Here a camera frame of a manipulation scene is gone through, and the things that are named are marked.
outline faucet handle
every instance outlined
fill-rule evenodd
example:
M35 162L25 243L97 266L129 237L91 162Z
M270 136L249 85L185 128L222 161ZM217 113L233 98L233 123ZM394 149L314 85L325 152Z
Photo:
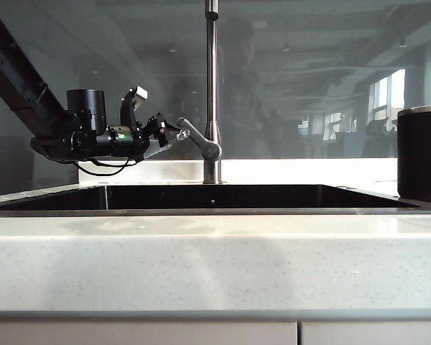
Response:
M215 162L222 156L222 148L216 142L207 140L191 123L184 117L177 120L177 125L190 132L190 139L200 148L201 155L209 162Z

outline stainless steel faucet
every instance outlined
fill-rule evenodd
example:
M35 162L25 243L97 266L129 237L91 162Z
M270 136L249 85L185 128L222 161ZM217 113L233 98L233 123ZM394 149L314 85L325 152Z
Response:
M218 128L218 60L217 60L217 19L218 0L206 0L207 22L207 112L205 135L203 136L186 118L179 118L177 125L190 133L191 140L200 148L204 158L203 183L222 183L221 176L221 135Z
M218 0L206 0L206 45L207 45L207 122L206 139L221 143L221 134L218 128L218 56L217 56L217 19ZM221 159L215 162L204 160L203 183L222 183Z

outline white cabinet door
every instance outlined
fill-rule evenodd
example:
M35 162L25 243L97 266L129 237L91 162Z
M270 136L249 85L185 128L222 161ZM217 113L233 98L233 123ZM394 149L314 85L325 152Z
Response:
M296 323L0 320L0 345L296 345Z
M431 345L430 322L305 322L302 345Z

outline black sink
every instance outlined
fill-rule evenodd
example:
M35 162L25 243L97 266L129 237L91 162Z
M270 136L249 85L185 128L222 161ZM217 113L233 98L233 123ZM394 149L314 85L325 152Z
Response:
M0 203L0 216L391 212L431 204L327 185L106 185Z

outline black cylinder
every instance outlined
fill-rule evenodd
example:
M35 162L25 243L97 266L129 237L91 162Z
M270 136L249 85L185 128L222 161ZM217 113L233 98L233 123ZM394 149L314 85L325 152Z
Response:
M101 135L106 131L106 105L103 91L80 89L67 91L68 111L82 119L85 129Z
M397 129L398 192L431 202L431 106L400 111Z

